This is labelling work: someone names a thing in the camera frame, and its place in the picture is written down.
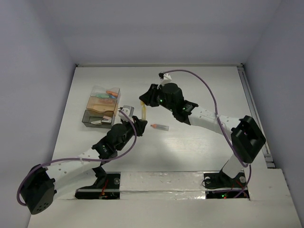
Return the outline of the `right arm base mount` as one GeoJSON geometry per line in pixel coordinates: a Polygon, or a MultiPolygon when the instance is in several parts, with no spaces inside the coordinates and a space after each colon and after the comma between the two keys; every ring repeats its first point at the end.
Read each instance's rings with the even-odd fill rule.
{"type": "Polygon", "coordinates": [[[249,199],[244,172],[233,179],[221,172],[207,172],[201,185],[205,188],[206,199],[249,199]]]}

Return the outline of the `orange highlighter pen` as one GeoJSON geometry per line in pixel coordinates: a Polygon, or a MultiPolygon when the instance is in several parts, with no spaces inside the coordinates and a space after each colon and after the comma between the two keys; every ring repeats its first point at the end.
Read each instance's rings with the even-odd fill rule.
{"type": "Polygon", "coordinates": [[[109,90],[107,90],[106,93],[109,94],[109,95],[111,95],[111,96],[115,96],[115,97],[118,96],[118,93],[116,93],[116,92],[114,92],[114,91],[109,91],[109,90]]]}

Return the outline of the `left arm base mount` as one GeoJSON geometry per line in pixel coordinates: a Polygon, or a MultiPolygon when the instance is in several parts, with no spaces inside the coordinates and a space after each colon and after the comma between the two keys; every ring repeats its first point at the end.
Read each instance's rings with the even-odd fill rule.
{"type": "Polygon", "coordinates": [[[79,188],[75,198],[80,200],[117,200],[120,199],[120,173],[108,173],[103,179],[97,179],[91,186],[79,188]]]}

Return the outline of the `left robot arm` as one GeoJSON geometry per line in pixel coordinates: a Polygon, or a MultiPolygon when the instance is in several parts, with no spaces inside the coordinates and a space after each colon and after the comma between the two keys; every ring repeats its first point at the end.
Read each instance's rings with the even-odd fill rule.
{"type": "Polygon", "coordinates": [[[101,188],[106,177],[102,166],[130,152],[132,148],[118,154],[131,139],[137,140],[143,135],[147,123],[137,116],[127,117],[114,124],[100,141],[79,156],[35,165],[18,187],[18,204],[27,207],[32,215],[39,214],[63,192],[69,181],[88,170],[93,171],[88,178],[90,184],[101,188]]]}

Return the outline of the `pink highlighter pen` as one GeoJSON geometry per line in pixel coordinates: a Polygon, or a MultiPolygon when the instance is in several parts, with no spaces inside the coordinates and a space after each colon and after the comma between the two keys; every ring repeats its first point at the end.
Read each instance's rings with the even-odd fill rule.
{"type": "Polygon", "coordinates": [[[103,104],[115,104],[116,102],[116,99],[100,99],[100,103],[103,104]]]}

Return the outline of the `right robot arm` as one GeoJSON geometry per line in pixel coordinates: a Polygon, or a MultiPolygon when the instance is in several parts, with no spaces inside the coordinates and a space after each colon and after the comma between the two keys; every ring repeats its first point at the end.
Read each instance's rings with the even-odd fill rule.
{"type": "Polygon", "coordinates": [[[139,99],[150,107],[162,106],[173,117],[188,125],[199,126],[223,135],[233,147],[233,155],[219,172],[219,182],[230,186],[244,165],[251,164],[260,152],[266,138],[251,116],[232,118],[209,111],[184,99],[182,90],[175,83],[152,84],[139,99]]]}

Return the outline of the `yellow highlighter pen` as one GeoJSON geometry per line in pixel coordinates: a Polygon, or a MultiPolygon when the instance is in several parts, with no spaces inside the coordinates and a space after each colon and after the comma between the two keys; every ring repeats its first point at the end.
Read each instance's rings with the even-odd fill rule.
{"type": "Polygon", "coordinates": [[[142,120],[146,120],[146,106],[143,101],[140,102],[142,107],[142,120]]]}

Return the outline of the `green highlighter pen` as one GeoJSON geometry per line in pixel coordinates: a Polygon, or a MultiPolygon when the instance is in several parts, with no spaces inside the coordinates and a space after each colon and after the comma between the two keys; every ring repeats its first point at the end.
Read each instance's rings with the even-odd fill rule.
{"type": "Polygon", "coordinates": [[[109,94],[97,94],[96,97],[101,99],[109,99],[111,96],[109,94]]]}

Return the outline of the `small boxed eraser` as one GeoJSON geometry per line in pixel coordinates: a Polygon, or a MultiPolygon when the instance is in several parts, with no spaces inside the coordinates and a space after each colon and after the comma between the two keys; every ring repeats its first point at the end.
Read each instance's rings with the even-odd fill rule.
{"type": "Polygon", "coordinates": [[[112,117],[104,115],[103,118],[102,118],[102,122],[111,123],[112,122],[112,117]]]}

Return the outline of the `white eraser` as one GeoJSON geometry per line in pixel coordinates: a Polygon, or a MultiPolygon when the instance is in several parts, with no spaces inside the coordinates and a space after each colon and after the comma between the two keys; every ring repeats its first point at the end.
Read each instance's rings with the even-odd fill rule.
{"type": "Polygon", "coordinates": [[[101,125],[102,121],[101,120],[92,121],[90,124],[92,124],[92,125],[101,125]]]}

